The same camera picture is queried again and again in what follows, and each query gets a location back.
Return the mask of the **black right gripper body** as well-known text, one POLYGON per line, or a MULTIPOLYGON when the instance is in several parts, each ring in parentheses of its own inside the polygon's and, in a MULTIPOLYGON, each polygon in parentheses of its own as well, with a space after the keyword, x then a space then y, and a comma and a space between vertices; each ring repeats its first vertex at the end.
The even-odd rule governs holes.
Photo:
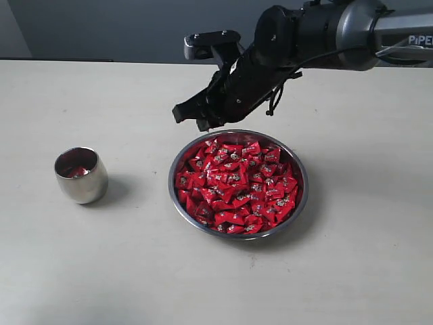
POLYGON ((222 118, 223 125, 237 123, 274 96, 286 80, 297 77, 296 72, 262 65, 255 47, 249 47, 233 70, 215 77, 207 87, 207 114, 222 118))

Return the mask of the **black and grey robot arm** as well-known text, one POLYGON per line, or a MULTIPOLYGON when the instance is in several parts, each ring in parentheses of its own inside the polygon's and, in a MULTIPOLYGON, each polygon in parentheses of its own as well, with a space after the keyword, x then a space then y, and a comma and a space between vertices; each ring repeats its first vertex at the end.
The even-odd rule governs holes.
POLYGON ((274 5, 260 16, 254 40, 240 45, 234 30, 186 36, 188 60, 215 60, 209 84, 173 108, 178 123, 201 131, 237 123, 262 103, 273 115, 286 81, 305 68, 366 71, 380 62, 419 66, 432 60, 432 10, 395 11, 381 1, 307 1, 274 5))

